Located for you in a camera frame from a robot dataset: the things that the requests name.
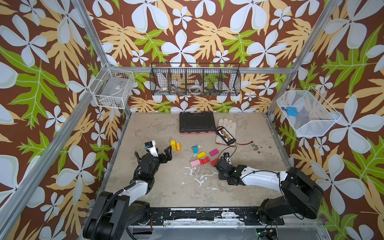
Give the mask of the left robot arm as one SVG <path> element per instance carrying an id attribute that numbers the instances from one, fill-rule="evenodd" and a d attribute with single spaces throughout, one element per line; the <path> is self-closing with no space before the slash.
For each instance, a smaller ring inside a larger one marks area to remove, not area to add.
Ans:
<path id="1" fill-rule="evenodd" d="M 161 164 L 172 160 L 172 147 L 162 154 L 153 147 L 142 157 L 135 152 L 137 167 L 128 186 L 118 191 L 102 192 L 96 199 L 82 236 L 87 240 L 119 240 L 124 231 L 135 223 L 146 223 L 150 219 L 150 204 L 140 201 L 153 188 L 155 174 Z"/>

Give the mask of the red arch block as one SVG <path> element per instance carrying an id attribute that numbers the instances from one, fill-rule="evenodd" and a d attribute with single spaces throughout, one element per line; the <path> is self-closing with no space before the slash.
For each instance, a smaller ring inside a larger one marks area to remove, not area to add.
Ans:
<path id="1" fill-rule="evenodd" d="M 199 161 L 200 161 L 200 165 L 204 165 L 204 164 L 209 163 L 211 160 L 209 157 L 205 157 L 203 159 L 199 159 Z"/>

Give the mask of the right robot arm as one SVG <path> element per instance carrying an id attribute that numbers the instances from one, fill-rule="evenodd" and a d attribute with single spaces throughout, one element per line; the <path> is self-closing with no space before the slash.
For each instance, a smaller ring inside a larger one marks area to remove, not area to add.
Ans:
<path id="1" fill-rule="evenodd" d="M 275 199 L 263 200 L 258 207 L 256 218 L 263 224 L 278 224 L 280 217 L 291 214 L 311 220 L 318 216 L 324 191 L 297 168 L 274 172 L 245 165 L 234 167 L 224 157 L 215 162 L 214 168 L 219 179 L 230 186 L 258 186 L 282 194 Z"/>

